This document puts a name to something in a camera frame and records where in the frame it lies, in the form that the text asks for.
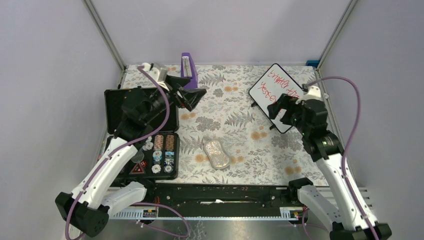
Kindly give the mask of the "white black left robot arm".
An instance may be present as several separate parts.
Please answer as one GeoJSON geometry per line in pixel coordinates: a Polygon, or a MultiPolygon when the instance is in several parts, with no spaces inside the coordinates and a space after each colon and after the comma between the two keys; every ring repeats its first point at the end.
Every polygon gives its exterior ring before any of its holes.
{"type": "Polygon", "coordinates": [[[107,191],[143,144],[166,126],[173,111],[192,111],[206,94],[204,88],[186,89],[188,82],[187,78],[168,75],[154,88],[119,91],[120,121],[105,152],[78,186],[70,193],[59,193],[55,199],[67,228],[72,226],[82,235],[94,237],[113,214],[136,202],[144,206],[154,202],[154,190],[135,181],[116,194],[107,191]]]}

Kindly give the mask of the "small whiteboard black frame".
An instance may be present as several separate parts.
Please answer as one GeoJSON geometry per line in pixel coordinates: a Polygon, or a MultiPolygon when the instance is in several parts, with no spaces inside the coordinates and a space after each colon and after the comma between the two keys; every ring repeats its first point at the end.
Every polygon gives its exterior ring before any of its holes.
{"type": "Polygon", "coordinates": [[[253,100],[253,107],[258,107],[271,123],[271,128],[281,134],[292,127],[283,124],[280,119],[285,110],[281,109],[275,119],[270,119],[267,107],[276,102],[282,94],[299,98],[303,95],[301,79],[298,76],[302,66],[272,64],[248,90],[248,95],[253,100]]]}

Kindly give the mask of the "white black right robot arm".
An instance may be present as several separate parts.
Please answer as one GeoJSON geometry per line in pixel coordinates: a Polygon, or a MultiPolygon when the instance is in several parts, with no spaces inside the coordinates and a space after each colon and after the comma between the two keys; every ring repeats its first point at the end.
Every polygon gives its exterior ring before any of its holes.
{"type": "Polygon", "coordinates": [[[349,180],[351,172],[343,161],[344,149],[338,137],[328,130],[328,111],[317,97],[301,100],[282,94],[267,106],[270,119],[280,112],[283,124],[296,128],[303,148],[324,175],[336,204],[323,197],[306,177],[289,182],[287,201],[303,204],[324,224],[331,240],[387,240],[392,230],[372,213],[359,188],[349,180]]]}

